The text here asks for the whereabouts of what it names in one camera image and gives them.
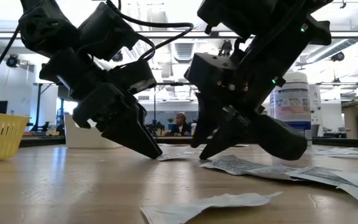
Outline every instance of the ceiling pipe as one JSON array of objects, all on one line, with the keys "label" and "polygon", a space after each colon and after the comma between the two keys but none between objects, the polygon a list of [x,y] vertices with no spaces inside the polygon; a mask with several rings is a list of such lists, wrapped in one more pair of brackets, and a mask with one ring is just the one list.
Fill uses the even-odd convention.
[{"label": "ceiling pipe", "polygon": [[358,39],[335,40],[330,46],[320,47],[315,52],[309,54],[309,56],[306,57],[306,63],[319,62],[356,43],[358,43]]}]

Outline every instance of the container label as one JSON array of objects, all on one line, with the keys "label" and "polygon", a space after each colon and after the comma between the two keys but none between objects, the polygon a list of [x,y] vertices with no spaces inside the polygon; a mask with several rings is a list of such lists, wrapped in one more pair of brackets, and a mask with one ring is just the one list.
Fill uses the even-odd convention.
[{"label": "container label", "polygon": [[270,114],[281,121],[310,122],[310,100],[308,90],[278,90],[270,97]]}]

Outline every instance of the security camera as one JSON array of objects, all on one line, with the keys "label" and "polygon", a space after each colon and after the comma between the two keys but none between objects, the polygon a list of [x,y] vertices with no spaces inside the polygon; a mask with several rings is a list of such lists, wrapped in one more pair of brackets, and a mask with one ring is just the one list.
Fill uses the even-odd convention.
[{"label": "security camera", "polygon": [[122,55],[121,51],[118,51],[118,53],[112,58],[113,62],[121,62],[124,59],[124,56]]},{"label": "security camera", "polygon": [[20,65],[19,56],[15,54],[10,55],[6,61],[6,65],[9,68],[17,68]]},{"label": "security camera", "polygon": [[342,52],[339,52],[331,57],[331,60],[333,62],[341,62],[345,59],[345,54]]}]

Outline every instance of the desk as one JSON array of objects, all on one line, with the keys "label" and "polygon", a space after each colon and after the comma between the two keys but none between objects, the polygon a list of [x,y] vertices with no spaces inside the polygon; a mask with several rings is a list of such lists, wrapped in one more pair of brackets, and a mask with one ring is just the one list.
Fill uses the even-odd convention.
[{"label": "desk", "polygon": [[[184,150],[189,151],[163,147],[165,152]],[[284,162],[259,146],[232,148],[219,156],[228,154],[266,165],[315,164],[358,171],[358,159],[305,155],[299,161]],[[15,158],[0,161],[0,224],[143,224],[141,202],[163,205],[225,193],[267,195],[278,191],[284,193],[268,205],[208,210],[189,223],[358,223],[358,201],[334,187],[236,177],[199,164],[197,157],[153,161],[123,147],[19,149]]]}]

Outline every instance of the ceiling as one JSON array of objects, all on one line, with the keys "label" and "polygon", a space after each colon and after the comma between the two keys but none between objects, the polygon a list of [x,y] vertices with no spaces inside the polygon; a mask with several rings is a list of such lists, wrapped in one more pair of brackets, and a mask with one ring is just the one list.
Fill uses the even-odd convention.
[{"label": "ceiling", "polygon": [[[56,0],[63,13],[78,26],[80,25],[96,8],[100,1],[91,0]],[[358,31],[358,1],[346,1],[347,6],[340,9],[342,0],[334,0],[333,3],[315,12],[312,16],[318,20],[329,20],[332,31]],[[123,0],[122,11],[136,19],[149,22],[192,22],[196,30],[203,31],[206,24],[196,16],[196,11],[201,0]],[[22,8],[19,0],[0,0],[0,32],[12,32],[16,28],[17,20],[22,15]],[[131,24],[136,31],[154,32],[154,31],[175,31],[173,29],[157,29],[140,27]],[[214,30],[230,31],[227,27],[219,25]],[[152,39],[155,44],[163,39]],[[0,39],[0,52],[6,46],[8,39]],[[188,63],[179,63],[175,58],[181,58],[181,62],[190,59],[195,52],[208,52],[217,54],[221,47],[223,39],[181,39],[174,44],[167,45],[157,50],[150,66],[155,68],[155,76],[159,82],[167,80],[181,82],[183,74]],[[147,46],[139,42],[133,51],[124,49],[124,61],[121,63],[136,60],[142,52],[146,51]],[[341,62],[332,62],[328,60],[332,54],[342,51],[345,59]],[[20,40],[16,40],[12,46],[10,54],[19,54],[19,58],[29,61],[29,63],[40,64],[48,61],[47,58],[34,54],[24,48]],[[312,83],[332,82],[334,77],[340,78],[342,82],[358,82],[358,40],[335,39],[331,46],[322,47],[309,45],[303,51],[298,63],[314,62],[302,66],[300,72],[306,73],[308,81]],[[114,62],[100,60],[98,62],[104,68],[113,68],[117,65]],[[298,70],[301,67],[294,66],[292,70]],[[159,95],[173,94],[175,99],[193,98],[189,86],[177,86],[159,90]],[[352,97],[356,95],[357,85],[322,87],[323,98],[340,98],[340,95]],[[153,91],[146,91],[140,95],[151,95]]]}]

